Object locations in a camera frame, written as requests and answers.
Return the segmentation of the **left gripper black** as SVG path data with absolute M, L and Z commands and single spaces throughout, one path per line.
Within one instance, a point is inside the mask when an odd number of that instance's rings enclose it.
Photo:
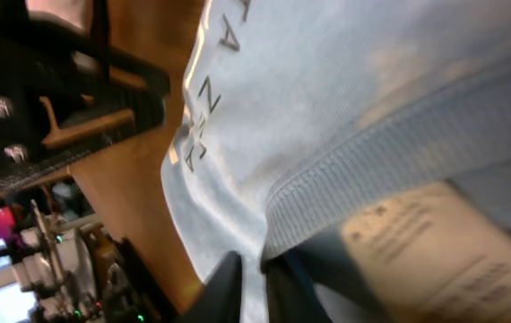
M 0 192 L 163 122 L 169 75 L 109 33 L 104 1 L 0 0 Z

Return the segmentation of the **light blue t-shirt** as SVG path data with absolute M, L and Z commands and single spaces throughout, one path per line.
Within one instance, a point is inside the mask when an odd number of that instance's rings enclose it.
M 511 1 L 208 1 L 161 182 L 194 270 L 355 266 L 388 322 L 511 322 Z

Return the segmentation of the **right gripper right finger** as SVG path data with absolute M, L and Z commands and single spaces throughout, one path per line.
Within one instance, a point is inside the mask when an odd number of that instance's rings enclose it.
M 357 268 L 301 250 L 263 260 L 272 322 L 388 322 L 390 316 Z

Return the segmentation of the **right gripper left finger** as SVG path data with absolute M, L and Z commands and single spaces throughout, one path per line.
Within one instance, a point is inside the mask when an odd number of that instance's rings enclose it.
M 212 272 L 195 303 L 176 322 L 239 323 L 242 284 L 242 258 L 238 252 L 231 251 Z

